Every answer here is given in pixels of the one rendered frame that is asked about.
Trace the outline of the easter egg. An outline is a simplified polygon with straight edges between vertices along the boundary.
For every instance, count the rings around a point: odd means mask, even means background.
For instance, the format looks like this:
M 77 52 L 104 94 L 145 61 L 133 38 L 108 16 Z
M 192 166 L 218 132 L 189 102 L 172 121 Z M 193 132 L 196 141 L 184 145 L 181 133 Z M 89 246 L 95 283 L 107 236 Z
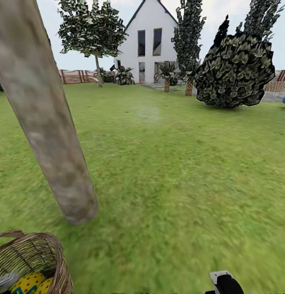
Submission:
M 47 278 L 35 291 L 34 294 L 47 294 L 49 287 L 51 286 L 54 277 Z
M 30 272 L 22 278 L 11 288 L 11 294 L 34 294 L 37 288 L 46 280 L 43 274 L 38 272 Z

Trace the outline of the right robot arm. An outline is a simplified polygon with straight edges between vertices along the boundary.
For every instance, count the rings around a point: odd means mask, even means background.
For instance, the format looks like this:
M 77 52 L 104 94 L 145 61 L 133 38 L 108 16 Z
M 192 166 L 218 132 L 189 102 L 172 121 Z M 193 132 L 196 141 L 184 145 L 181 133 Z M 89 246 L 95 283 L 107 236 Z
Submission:
M 214 284 L 214 289 L 205 294 L 244 294 L 239 283 L 228 271 L 210 272 L 210 278 Z

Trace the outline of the wicker basket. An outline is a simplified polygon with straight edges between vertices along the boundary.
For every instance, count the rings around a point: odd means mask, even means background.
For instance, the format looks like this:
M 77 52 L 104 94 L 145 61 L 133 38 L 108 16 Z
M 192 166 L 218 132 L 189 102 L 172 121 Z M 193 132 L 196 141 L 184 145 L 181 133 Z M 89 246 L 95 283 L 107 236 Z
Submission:
M 48 289 L 47 294 L 73 294 L 74 291 L 74 282 L 72 281 L 72 276 L 69 273 L 68 270 L 68 265 L 67 262 L 65 260 L 65 256 L 63 255 L 63 247 L 62 244 L 60 242 L 60 240 L 53 235 L 52 233 L 49 232 L 30 232 L 28 234 L 25 234 L 22 232 L 21 229 L 17 229 L 14 230 L 13 232 L 0 232 L 0 238 L 1 237 L 15 237 L 14 240 L 8 242 L 7 244 L 3 244 L 2 246 L 0 246 L 0 253 L 7 249 L 7 247 L 10 247 L 11 249 L 13 249 L 15 256 L 11 257 L 6 263 L 6 265 L 3 264 L 2 261 L 0 261 L 0 275 L 3 274 L 9 274 L 10 271 L 8 271 L 8 269 L 6 267 L 9 267 L 9 265 L 14 261 L 17 260 L 20 256 L 21 260 L 23 260 L 24 264 L 26 264 L 26 266 L 28 266 L 30 268 L 29 272 L 34 272 L 34 270 L 38 267 L 35 266 L 34 268 L 32 268 L 30 266 L 30 262 L 26 262 L 23 255 L 25 255 L 27 253 L 27 251 L 23 250 L 23 251 L 17 251 L 17 245 L 19 245 L 20 243 L 26 241 L 27 243 L 31 243 L 32 245 L 32 252 L 37 252 L 35 253 L 33 256 L 30 256 L 30 258 L 34 259 L 34 258 L 40 258 L 42 261 L 44 261 L 44 265 L 47 268 L 45 271 L 40 271 L 42 272 L 41 274 L 44 275 L 44 277 L 48 276 L 50 273 L 55 272 L 55 276 L 54 279 L 52 280 L 51 286 Z M 47 249 L 51 252 L 52 254 L 52 259 L 48 259 L 49 260 L 49 264 L 51 264 L 51 262 L 55 261 L 57 267 L 55 267 L 55 269 L 50 270 L 49 268 L 51 268 L 51 266 L 48 267 L 48 261 L 45 261 L 45 256 L 42 256 L 43 254 L 43 250 L 40 250 L 40 248 L 37 248 L 38 245 L 35 239 L 38 238 L 44 238 L 45 243 L 43 242 L 44 246 L 42 244 L 39 244 L 39 246 L 42 247 L 42 249 Z M 38 239 L 38 243 L 39 239 Z M 11 250 L 10 249 L 10 250 Z M 8 251 L 10 251 L 8 250 Z M 6 267 L 5 267 L 6 266 Z

